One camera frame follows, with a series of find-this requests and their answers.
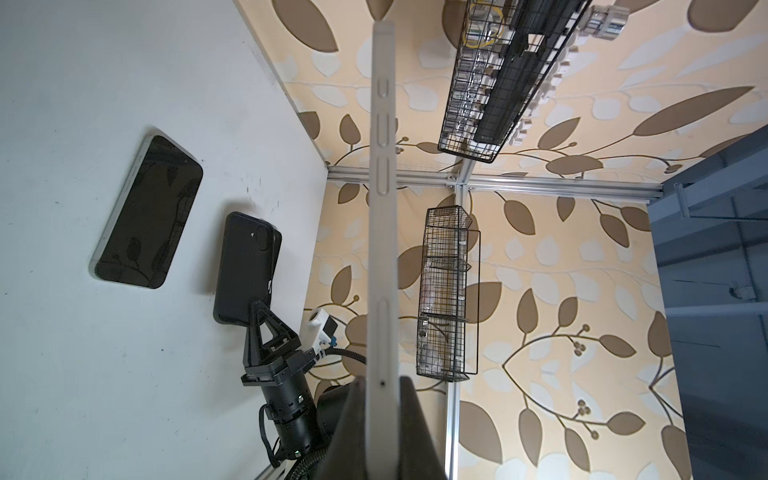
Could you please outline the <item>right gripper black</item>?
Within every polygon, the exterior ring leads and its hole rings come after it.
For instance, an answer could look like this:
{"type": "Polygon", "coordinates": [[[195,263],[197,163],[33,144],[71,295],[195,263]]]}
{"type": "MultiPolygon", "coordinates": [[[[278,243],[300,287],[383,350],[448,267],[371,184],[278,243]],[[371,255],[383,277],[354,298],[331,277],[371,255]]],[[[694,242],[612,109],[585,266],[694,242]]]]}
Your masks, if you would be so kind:
{"type": "Polygon", "coordinates": [[[261,300],[249,308],[243,355],[245,386],[259,387],[259,432],[270,459],[300,459],[325,444],[305,374],[314,351],[301,351],[298,334],[261,300]]]}

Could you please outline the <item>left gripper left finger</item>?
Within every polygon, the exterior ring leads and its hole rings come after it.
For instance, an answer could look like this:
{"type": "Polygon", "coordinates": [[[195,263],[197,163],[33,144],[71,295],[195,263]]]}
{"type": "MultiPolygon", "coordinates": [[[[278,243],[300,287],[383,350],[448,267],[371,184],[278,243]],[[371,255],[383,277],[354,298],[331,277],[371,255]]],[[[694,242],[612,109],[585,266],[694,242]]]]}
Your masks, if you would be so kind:
{"type": "Polygon", "coordinates": [[[321,394],[318,425],[327,440],[327,450],[314,479],[363,480],[365,447],[366,379],[331,387],[321,394]]]}

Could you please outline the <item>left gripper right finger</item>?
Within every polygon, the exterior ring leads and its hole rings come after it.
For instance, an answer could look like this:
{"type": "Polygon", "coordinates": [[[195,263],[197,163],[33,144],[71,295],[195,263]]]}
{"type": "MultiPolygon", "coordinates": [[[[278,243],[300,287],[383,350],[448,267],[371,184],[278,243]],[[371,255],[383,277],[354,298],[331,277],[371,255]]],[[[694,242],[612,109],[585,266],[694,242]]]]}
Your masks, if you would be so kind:
{"type": "Polygon", "coordinates": [[[399,479],[446,480],[414,383],[401,376],[399,479]]]}

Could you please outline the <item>phone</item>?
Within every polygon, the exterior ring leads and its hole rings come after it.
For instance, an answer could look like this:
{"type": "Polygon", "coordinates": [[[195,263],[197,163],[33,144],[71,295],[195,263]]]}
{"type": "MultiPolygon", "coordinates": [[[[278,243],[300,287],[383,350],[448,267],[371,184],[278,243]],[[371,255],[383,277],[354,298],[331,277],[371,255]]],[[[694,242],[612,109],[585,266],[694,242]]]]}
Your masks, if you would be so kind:
{"type": "Polygon", "coordinates": [[[394,24],[375,22],[370,100],[365,407],[366,471],[370,479],[396,479],[400,465],[395,47],[394,24]]]}
{"type": "Polygon", "coordinates": [[[203,175],[202,166],[163,133],[145,137],[97,244],[92,275],[107,282],[160,288],[203,175]]]}

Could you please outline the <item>black phone case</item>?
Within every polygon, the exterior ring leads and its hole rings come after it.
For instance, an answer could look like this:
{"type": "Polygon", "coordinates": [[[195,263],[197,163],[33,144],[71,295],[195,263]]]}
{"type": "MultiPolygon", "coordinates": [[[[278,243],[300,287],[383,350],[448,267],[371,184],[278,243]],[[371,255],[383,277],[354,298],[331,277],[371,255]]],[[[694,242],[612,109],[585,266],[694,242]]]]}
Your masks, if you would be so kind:
{"type": "Polygon", "coordinates": [[[243,212],[227,215],[213,308],[218,323],[247,326],[254,303],[271,305],[281,246],[271,223],[243,212]]]}

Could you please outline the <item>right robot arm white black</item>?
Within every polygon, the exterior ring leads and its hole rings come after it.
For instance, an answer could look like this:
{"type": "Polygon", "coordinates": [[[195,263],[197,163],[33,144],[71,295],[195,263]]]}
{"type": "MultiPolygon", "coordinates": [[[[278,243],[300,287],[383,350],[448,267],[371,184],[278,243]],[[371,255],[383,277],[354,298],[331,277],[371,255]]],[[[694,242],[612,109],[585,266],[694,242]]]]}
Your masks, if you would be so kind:
{"type": "Polygon", "coordinates": [[[261,441],[277,474],[312,479],[330,447],[349,395],[347,385],[330,385],[316,395],[306,375],[328,356],[364,365],[366,357],[337,346],[339,321],[314,310],[299,335],[262,301],[251,304],[244,348],[245,386],[261,389],[261,441]]]}

